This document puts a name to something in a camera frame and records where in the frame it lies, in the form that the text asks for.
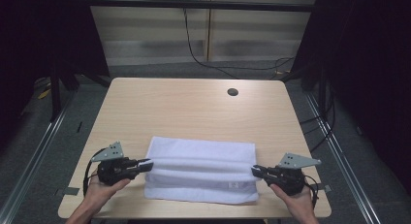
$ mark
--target wall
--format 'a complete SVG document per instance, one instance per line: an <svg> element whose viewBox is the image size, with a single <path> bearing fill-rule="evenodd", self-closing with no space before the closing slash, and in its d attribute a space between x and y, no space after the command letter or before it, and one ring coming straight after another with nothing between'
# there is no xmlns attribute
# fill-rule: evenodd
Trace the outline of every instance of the wall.
<svg viewBox="0 0 411 224"><path fill-rule="evenodd" d="M215 0L313 4L315 0ZM109 65L192 61L181 9L92 7ZM200 60L293 56L308 13L187 10L193 53Z"/></svg>

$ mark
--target folded towel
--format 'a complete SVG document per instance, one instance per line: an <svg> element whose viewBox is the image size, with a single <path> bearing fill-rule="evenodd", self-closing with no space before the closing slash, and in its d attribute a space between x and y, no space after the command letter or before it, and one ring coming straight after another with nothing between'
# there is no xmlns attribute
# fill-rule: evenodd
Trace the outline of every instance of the folded towel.
<svg viewBox="0 0 411 224"><path fill-rule="evenodd" d="M241 204L258 200L255 145L153 137L147 199Z"/></svg>

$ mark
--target aluminum rail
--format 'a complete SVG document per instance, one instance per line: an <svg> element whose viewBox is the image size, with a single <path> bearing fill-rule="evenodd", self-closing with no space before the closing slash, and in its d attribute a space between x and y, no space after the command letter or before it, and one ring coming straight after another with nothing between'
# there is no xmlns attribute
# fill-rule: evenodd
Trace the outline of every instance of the aluminum rail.
<svg viewBox="0 0 411 224"><path fill-rule="evenodd" d="M61 110L60 114L48 125L48 128L43 135L42 140L38 144L36 151L27 164L24 172L21 174L15 188L10 193L7 201L0 210L0 224L10 224L16 216L17 210L23 202L24 196L26 195L35 174L39 170L43 159L46 157L47 150L49 149L55 134L57 133L60 125L66 115L66 110L72 103L75 97L75 91L72 91L69 95L68 101Z"/></svg>
<svg viewBox="0 0 411 224"><path fill-rule="evenodd" d="M307 94L306 96L309 106L315 116L320 116L318 111L318 104L312 93ZM332 132L332 129L327 121L324 121L322 118L318 118L318 124L329 144L329 148L334 156L336 163L340 171L342 172L350 190L356 200L360 211L362 212L366 223L368 224L381 224L380 219L372 205L372 202L368 199L365 194L363 187L358 181L354 171L352 170L347 158L345 157L344 151L336 140L335 135Z"/></svg>

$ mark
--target black circle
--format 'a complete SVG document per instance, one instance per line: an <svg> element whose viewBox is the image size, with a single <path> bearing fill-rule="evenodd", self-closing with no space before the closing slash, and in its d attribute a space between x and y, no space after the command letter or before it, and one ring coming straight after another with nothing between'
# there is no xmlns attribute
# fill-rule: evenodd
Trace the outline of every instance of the black circle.
<svg viewBox="0 0 411 224"><path fill-rule="evenodd" d="M231 96L237 96L238 95L238 90L235 88L230 88L227 93L229 93L229 95Z"/></svg>

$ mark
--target human hand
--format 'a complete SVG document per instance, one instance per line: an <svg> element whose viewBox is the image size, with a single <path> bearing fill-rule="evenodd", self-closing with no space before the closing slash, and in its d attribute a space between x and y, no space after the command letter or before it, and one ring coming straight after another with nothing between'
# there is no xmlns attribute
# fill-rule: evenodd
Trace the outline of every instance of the human hand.
<svg viewBox="0 0 411 224"><path fill-rule="evenodd" d="M89 206L97 214L103 205L119 190L123 189L130 183L130 179L122 179L113 186L106 185L101 182L97 176L97 171L91 175L88 183L87 193L85 194L83 203Z"/></svg>
<svg viewBox="0 0 411 224"><path fill-rule="evenodd" d="M307 186L304 186L302 191L294 196L288 196L280 187L275 184L269 186L275 195L279 197L291 215L296 218L301 224L317 224L318 220L314 214L314 208L311 202L311 192Z"/></svg>
<svg viewBox="0 0 411 224"><path fill-rule="evenodd" d="M125 178L114 184L113 186L108 186L101 182L97 176L97 171L91 176L90 182L88 184L87 193L85 194L84 200L76 208L70 218L67 220L66 224L70 223L88 223L91 218L97 214L103 205L119 190L123 189L127 184L130 183L130 179Z"/></svg>

